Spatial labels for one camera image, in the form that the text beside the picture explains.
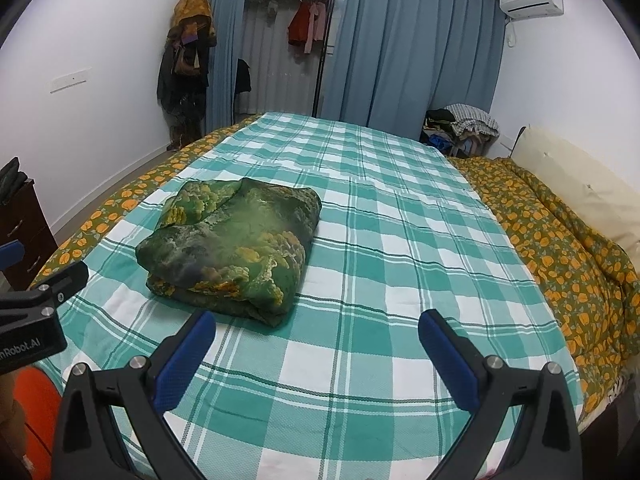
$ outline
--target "drawer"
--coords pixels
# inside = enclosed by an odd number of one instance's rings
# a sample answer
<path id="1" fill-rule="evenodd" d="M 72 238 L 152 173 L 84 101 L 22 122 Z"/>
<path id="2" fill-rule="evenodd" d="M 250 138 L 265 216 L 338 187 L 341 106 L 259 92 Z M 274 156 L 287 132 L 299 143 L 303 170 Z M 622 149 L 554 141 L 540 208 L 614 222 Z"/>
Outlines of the drawer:
<path id="1" fill-rule="evenodd" d="M 7 205 L 0 205 L 0 245 L 12 240 L 27 244 L 45 227 L 33 180 L 27 180 Z"/>
<path id="2" fill-rule="evenodd" d="M 49 228 L 42 229 L 24 244 L 22 261 L 3 271 L 6 280 L 14 290 L 26 290 L 57 248 Z"/>

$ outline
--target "curtain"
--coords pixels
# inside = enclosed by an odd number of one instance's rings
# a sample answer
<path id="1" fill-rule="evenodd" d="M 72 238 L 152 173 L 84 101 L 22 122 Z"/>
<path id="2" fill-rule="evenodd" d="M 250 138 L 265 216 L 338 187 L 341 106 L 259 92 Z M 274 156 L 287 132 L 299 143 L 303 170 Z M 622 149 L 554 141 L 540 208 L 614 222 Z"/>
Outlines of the curtain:
<path id="1" fill-rule="evenodd" d="M 206 132 L 233 123 L 244 0 L 210 0 L 218 44 L 210 50 Z"/>
<path id="2" fill-rule="evenodd" d="M 291 46 L 287 27 L 296 15 L 299 0 L 278 0 L 275 18 L 267 16 L 269 1 L 249 2 L 244 8 L 240 57 L 251 71 L 251 92 L 236 98 L 238 112 L 313 112 L 322 41 L 314 41 L 311 54 Z"/>
<path id="3" fill-rule="evenodd" d="M 417 140 L 429 109 L 488 111 L 503 40 L 498 0 L 347 0 L 321 117 Z"/>

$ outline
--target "blue curtain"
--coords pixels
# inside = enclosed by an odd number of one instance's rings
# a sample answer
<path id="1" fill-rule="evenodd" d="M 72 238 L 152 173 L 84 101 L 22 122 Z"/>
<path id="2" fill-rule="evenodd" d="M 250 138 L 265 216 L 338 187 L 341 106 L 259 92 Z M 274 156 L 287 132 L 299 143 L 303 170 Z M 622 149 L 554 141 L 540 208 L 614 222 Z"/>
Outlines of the blue curtain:
<path id="1" fill-rule="evenodd" d="M 488 112 L 504 18 L 498 0 L 347 0 L 321 117 L 417 140 L 427 110 Z"/>
<path id="2" fill-rule="evenodd" d="M 209 0 L 218 44 L 209 54 L 206 132 L 233 123 L 234 89 L 242 35 L 244 0 Z"/>

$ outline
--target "metal bolt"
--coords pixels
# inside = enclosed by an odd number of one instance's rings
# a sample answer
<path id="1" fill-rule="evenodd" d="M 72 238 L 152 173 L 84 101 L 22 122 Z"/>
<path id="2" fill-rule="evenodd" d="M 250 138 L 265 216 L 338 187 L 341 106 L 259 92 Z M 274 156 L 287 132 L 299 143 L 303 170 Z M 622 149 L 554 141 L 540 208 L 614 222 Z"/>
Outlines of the metal bolt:
<path id="1" fill-rule="evenodd" d="M 497 355 L 490 355 L 486 359 L 486 364 L 489 368 L 492 368 L 493 370 L 499 370 L 504 365 L 504 361 Z"/>
<path id="2" fill-rule="evenodd" d="M 142 368 L 146 364 L 146 357 L 143 355 L 136 355 L 129 360 L 129 366 L 136 370 Z"/>
<path id="3" fill-rule="evenodd" d="M 77 365 L 74 365 L 73 368 L 71 368 L 71 373 L 73 375 L 82 375 L 86 372 L 86 364 L 84 363 L 78 363 Z"/>
<path id="4" fill-rule="evenodd" d="M 553 375 L 557 375 L 557 374 L 561 374 L 562 373 L 562 367 L 554 362 L 551 361 L 549 363 L 546 364 L 546 369 L 549 370 L 549 373 L 553 374 Z"/>

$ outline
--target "plaid bedsheet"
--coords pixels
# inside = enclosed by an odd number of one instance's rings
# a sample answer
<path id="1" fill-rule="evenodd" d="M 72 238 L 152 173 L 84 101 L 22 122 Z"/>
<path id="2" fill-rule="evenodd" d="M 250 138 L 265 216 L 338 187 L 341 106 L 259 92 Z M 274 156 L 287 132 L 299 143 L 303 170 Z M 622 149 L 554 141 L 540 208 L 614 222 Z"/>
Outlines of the plaid bedsheet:
<path id="1" fill-rule="evenodd" d="M 60 307 L 69 341 L 42 362 L 62 388 L 73 364 L 123 366 L 149 355 L 192 311 L 145 287 L 134 254 L 185 180 L 248 176 L 309 186 L 322 213 L 290 319 L 277 329 L 217 316 L 216 340 L 165 418 L 216 479 L 423 479 L 468 415 L 417 337 L 437 308 L 485 355 L 515 367 L 562 365 L 564 338 L 500 225 L 436 150 L 368 128 L 266 114 L 140 203 L 87 256 L 88 286 Z M 145 459 L 116 412 L 132 457 Z M 513 430 L 508 416 L 486 469 Z"/>

